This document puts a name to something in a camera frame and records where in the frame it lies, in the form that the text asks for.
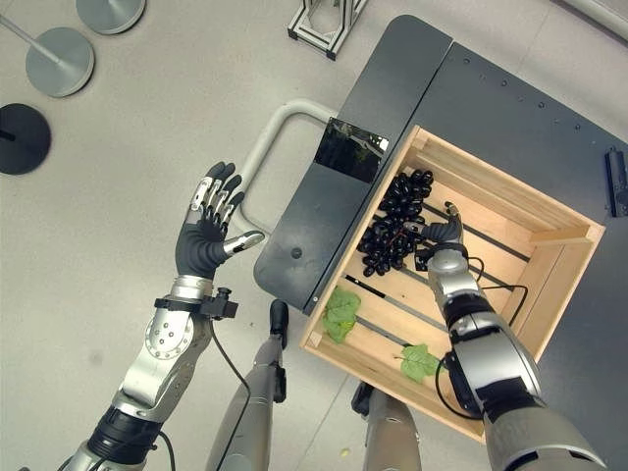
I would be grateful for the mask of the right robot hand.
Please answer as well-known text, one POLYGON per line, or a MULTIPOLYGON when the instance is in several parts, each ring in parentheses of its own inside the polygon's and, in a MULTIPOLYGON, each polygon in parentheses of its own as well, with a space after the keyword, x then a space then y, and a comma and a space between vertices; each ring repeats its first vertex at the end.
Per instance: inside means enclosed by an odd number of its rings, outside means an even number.
POLYGON ((457 206, 450 202, 445 202, 445 212, 447 221, 445 223, 435 222, 430 224, 420 224, 418 222, 405 222, 403 227, 415 236, 420 236, 425 240, 436 244, 443 243, 463 243, 463 224, 457 206))

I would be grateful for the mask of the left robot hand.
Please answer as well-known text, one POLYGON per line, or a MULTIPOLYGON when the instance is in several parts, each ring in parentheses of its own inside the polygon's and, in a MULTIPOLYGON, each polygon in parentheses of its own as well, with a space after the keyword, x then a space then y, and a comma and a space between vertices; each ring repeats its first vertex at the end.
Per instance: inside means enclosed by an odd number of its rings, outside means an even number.
POLYGON ((212 280, 229 258, 260 243, 265 235, 247 231, 228 237, 231 219, 245 193, 233 163, 213 165, 198 183, 187 207, 178 235, 175 261, 181 276, 212 280))

